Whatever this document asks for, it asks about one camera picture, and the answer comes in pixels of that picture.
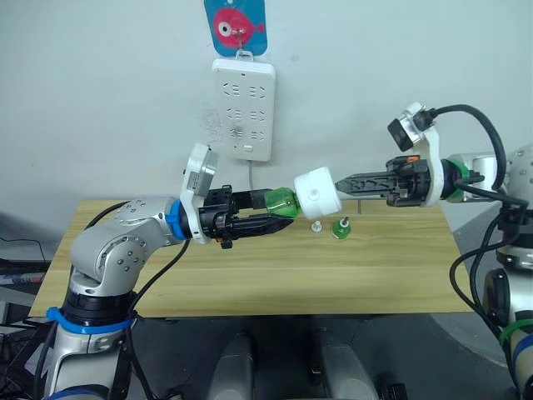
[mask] electrical socket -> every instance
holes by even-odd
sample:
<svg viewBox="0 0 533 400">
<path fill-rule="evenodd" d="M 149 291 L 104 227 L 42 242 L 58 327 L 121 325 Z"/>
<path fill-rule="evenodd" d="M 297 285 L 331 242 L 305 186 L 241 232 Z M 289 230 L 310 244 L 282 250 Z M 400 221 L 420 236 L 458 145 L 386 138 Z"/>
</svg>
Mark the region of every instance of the electrical socket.
<svg viewBox="0 0 533 400">
<path fill-rule="evenodd" d="M 243 160 L 270 160 L 276 70 L 264 62 L 218 58 L 212 71 L 225 153 Z"/>
</svg>

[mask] wooden tabletop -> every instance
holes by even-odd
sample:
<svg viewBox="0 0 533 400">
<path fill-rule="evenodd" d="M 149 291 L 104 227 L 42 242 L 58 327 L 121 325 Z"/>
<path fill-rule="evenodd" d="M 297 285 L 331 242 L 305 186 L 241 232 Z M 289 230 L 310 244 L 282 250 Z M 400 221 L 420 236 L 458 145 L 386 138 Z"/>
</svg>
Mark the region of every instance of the wooden tabletop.
<svg viewBox="0 0 533 400">
<path fill-rule="evenodd" d="M 116 201 L 82 201 L 48 270 L 30 315 L 61 306 L 67 290 L 72 240 Z M 439 206 L 393 208 L 377 200 L 344 202 L 321 219 L 314 234 L 303 217 L 285 230 L 243 238 L 233 249 L 192 243 L 182 260 L 137 305 L 145 317 L 272 314 L 438 313 L 467 311 L 448 280 L 459 253 Z M 338 218 L 351 218 L 345 240 L 331 235 Z M 181 245 L 155 252 L 138 290 Z M 457 273 L 467 288 L 463 267 Z"/>
</svg>

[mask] gray floor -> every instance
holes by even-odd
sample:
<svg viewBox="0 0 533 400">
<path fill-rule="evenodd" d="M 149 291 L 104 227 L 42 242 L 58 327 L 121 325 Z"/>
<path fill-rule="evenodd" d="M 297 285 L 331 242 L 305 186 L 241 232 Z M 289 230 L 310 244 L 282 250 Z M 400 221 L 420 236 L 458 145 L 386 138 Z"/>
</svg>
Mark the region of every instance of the gray floor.
<svg viewBox="0 0 533 400">
<path fill-rule="evenodd" d="M 172 389 L 185 400 L 204 399 L 223 348 L 244 330 L 256 341 L 256 400 L 318 398 L 324 393 L 308 379 L 307 357 L 310 332 L 320 327 L 351 343 L 373 378 L 392 373 L 411 400 L 508 398 L 506 369 L 461 345 L 426 314 L 146 320 L 134 329 L 134 340 L 158 396 Z M 142 397 L 135 378 L 129 397 Z"/>
</svg>

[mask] green plastic bottle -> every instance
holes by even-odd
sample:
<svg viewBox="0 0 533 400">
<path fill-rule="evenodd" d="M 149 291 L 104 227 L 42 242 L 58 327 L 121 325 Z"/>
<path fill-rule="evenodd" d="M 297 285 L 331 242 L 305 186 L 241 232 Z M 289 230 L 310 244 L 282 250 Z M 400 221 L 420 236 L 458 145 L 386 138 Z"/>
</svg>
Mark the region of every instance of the green plastic bottle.
<svg viewBox="0 0 533 400">
<path fill-rule="evenodd" d="M 266 210 L 270 214 L 296 218 L 300 213 L 300 203 L 296 194 L 288 187 L 279 187 L 265 193 Z"/>
<path fill-rule="evenodd" d="M 350 222 L 348 217 L 344 217 L 331 226 L 331 233 L 335 239 L 346 239 L 351 232 Z"/>
</svg>

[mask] white cap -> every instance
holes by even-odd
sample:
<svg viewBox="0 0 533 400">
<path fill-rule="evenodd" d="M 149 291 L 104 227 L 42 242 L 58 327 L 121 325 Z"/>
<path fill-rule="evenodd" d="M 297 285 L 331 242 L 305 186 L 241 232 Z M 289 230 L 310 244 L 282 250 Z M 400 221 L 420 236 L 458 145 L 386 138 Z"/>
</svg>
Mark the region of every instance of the white cap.
<svg viewBox="0 0 533 400">
<path fill-rule="evenodd" d="M 328 167 L 304 173 L 294 180 L 301 211 L 307 219 L 318 218 L 341 210 L 341 200 Z"/>
</svg>

